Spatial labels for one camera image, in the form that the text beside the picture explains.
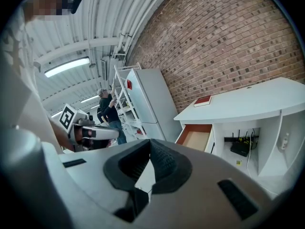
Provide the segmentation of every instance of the brick wall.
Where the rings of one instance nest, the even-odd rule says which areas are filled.
[[[305,82],[290,24],[271,0],[165,0],[128,61],[160,68],[179,112],[194,99],[286,77]]]

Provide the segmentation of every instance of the cable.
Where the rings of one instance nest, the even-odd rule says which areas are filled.
[[[250,136],[249,157],[248,157],[248,161],[247,161],[247,170],[248,170],[248,173],[249,173],[250,178],[253,179],[252,176],[251,176],[251,173],[250,173],[250,171],[249,171],[249,168],[248,168],[248,163],[249,163],[249,160],[250,160],[250,155],[251,155],[251,136]],[[274,193],[274,192],[268,190],[267,188],[263,187],[258,181],[256,181],[256,182],[257,182],[263,189],[265,189],[266,191],[268,191],[269,193],[278,195],[277,193]]]

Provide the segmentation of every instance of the gray hair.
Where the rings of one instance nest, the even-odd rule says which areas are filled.
[[[103,94],[103,91],[105,91],[105,89],[101,88],[97,91],[97,95],[101,96]]]

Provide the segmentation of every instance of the jeans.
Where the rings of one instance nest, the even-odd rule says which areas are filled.
[[[119,130],[118,145],[127,143],[126,136],[125,136],[125,134],[123,132],[123,129],[122,129],[122,124],[119,120],[110,122],[109,126],[111,128],[115,128],[115,129]]]

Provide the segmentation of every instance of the white desk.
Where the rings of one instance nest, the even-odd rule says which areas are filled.
[[[305,85],[286,78],[277,78],[214,95],[211,103],[206,106],[194,107],[191,103],[174,120],[179,120],[183,128],[190,124],[212,125],[209,147],[205,152],[210,152],[211,143],[214,143],[212,154],[234,166],[239,155],[236,158],[230,154],[231,145],[224,142],[224,137],[232,137],[232,132],[237,137],[238,130],[251,134],[252,128],[259,128],[256,154],[253,157],[251,155],[249,161],[249,167],[252,167],[251,176],[281,177],[304,149]],[[290,134],[289,141],[287,149],[281,153],[277,144],[286,133]]]

